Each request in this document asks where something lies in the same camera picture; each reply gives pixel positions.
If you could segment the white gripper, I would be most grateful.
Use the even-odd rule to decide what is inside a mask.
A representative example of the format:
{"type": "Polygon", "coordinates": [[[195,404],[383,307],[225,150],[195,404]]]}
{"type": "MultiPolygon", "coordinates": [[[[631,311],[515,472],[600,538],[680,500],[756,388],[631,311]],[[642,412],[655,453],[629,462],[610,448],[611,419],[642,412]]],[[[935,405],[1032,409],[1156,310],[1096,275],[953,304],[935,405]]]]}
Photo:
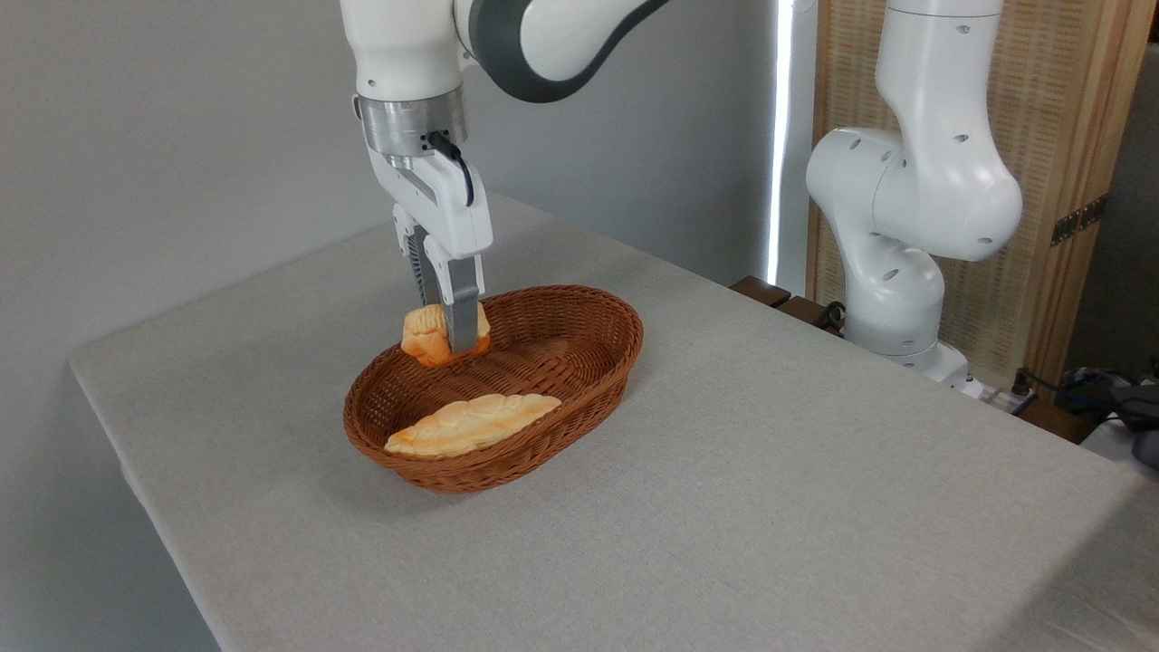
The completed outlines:
{"type": "Polygon", "coordinates": [[[468,166],[465,175],[458,162],[440,153],[410,157],[411,167],[401,169],[384,154],[366,152],[380,185],[401,204],[392,211],[395,234],[423,305],[443,306],[453,354],[472,350],[479,339],[479,296],[484,292],[480,252],[493,246],[490,211],[478,170],[468,166]]]}

